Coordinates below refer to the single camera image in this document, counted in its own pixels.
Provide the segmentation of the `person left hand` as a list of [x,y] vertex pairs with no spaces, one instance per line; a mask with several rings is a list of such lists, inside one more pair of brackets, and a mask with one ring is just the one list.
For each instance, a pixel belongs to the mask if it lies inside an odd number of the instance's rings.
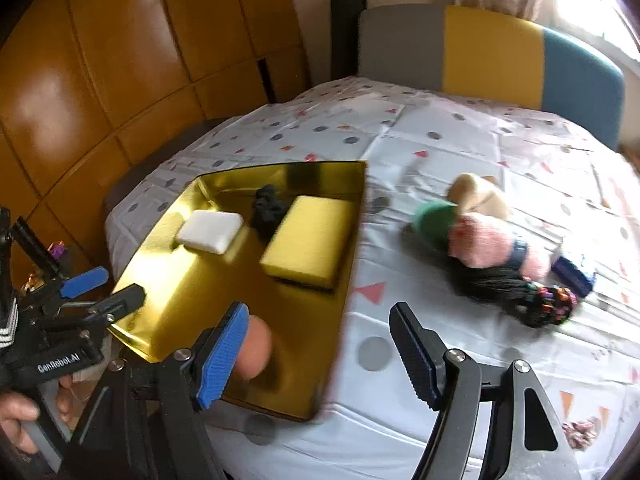
[[[75,382],[72,376],[58,380],[55,406],[60,419],[74,429],[95,382]],[[21,393],[7,391],[1,395],[1,429],[9,442],[20,452],[35,455],[38,448],[24,428],[26,422],[34,422],[40,414],[38,405]]]

